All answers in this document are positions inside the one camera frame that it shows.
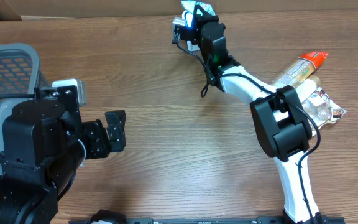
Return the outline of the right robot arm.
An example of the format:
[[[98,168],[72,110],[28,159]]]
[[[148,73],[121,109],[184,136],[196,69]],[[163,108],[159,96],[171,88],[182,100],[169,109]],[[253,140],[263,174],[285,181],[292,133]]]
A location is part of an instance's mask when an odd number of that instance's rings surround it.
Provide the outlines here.
[[[292,86],[282,88],[264,83],[249,74],[229,55],[224,35],[225,25],[219,17],[200,5],[192,17],[176,17],[172,22],[172,42],[189,41],[198,46],[206,75],[201,91],[215,86],[224,93],[238,97],[250,106],[257,140],[266,155],[274,159],[284,193],[286,223],[322,223],[323,216],[314,201],[308,173],[308,156],[316,123],[308,115]]]

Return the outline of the beige snack bag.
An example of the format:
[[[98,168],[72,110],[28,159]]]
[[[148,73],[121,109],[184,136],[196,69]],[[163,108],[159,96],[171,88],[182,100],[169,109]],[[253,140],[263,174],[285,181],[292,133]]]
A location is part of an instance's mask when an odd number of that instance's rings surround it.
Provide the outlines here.
[[[316,123],[318,129],[325,124],[336,123],[347,113],[345,109],[333,102],[321,87],[302,102],[302,107]]]

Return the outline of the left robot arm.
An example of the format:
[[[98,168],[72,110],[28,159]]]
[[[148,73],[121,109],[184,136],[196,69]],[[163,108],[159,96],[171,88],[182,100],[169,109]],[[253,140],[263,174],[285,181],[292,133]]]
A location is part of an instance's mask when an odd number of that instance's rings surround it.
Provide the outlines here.
[[[36,88],[2,124],[0,223],[49,223],[81,163],[126,146],[124,110],[84,122],[74,85]]]

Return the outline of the orange spaghetti pasta package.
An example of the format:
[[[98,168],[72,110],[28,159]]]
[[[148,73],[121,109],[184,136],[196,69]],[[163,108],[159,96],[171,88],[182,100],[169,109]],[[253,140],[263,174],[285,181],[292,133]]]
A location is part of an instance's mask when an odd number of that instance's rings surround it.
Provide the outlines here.
[[[279,76],[272,81],[272,85],[278,88],[283,88],[287,85],[290,85],[293,88],[298,87],[323,64],[328,55],[327,52],[318,51],[304,53],[279,74]]]

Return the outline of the grey plastic mesh basket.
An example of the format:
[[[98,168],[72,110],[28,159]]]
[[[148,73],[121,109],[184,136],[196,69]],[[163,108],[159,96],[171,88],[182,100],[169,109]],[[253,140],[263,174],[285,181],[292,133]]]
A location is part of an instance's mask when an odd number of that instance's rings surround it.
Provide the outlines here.
[[[0,45],[0,95],[33,94],[35,87],[49,86],[40,71],[39,55],[27,44]],[[0,151],[4,150],[2,124],[23,98],[0,99]]]

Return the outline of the white barcode scanner stand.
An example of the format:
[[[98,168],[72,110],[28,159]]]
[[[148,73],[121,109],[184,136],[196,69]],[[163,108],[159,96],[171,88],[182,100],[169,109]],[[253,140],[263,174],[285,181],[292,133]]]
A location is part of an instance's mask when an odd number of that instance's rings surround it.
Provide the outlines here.
[[[188,30],[190,31],[191,35],[193,35],[193,30],[191,29],[191,23],[192,23],[192,19],[193,19],[193,14],[188,11],[188,10],[184,10],[182,12],[182,18],[184,20],[186,20],[186,26],[188,28]],[[197,52],[200,50],[200,48],[198,47],[197,44],[194,44],[191,40],[187,40],[186,41],[186,44],[187,44],[187,49],[190,51],[190,52]]]

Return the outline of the white bottle gold cap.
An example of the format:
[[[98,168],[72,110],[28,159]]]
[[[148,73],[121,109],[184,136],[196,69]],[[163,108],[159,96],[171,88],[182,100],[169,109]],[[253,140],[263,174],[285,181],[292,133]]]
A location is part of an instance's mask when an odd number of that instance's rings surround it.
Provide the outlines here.
[[[309,96],[311,96],[320,86],[321,81],[316,75],[310,75],[304,81],[302,81],[296,88],[296,92],[300,99],[300,102],[304,102]]]

